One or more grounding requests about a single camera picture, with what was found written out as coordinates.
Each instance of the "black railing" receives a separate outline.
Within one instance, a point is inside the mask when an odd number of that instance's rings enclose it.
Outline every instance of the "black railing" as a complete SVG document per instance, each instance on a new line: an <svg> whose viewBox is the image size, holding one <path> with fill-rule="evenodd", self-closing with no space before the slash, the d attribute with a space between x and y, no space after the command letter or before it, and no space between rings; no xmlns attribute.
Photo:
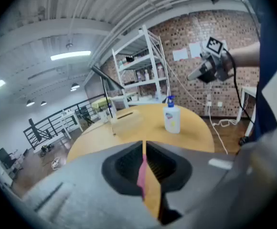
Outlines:
<svg viewBox="0 0 277 229"><path fill-rule="evenodd" d="M91 121L91 116L96 115L95 110L91 107L91 103L96 101L98 98L104 96L104 94L101 94L90 99L86 99L67 108L64 108L63 110L70 109L72 111L75 111L78 119L84 118L85 120ZM60 110L35 123L34 131L32 127L29 127L23 131L33 149L35 149L35 147L45 142L46 140L51 139L53 136L58 136L59 133L62 132L63 127L59 119L61 117L60 113L63 110ZM73 116L66 118L65 121L68 123L69 127L77 124Z"/></svg>

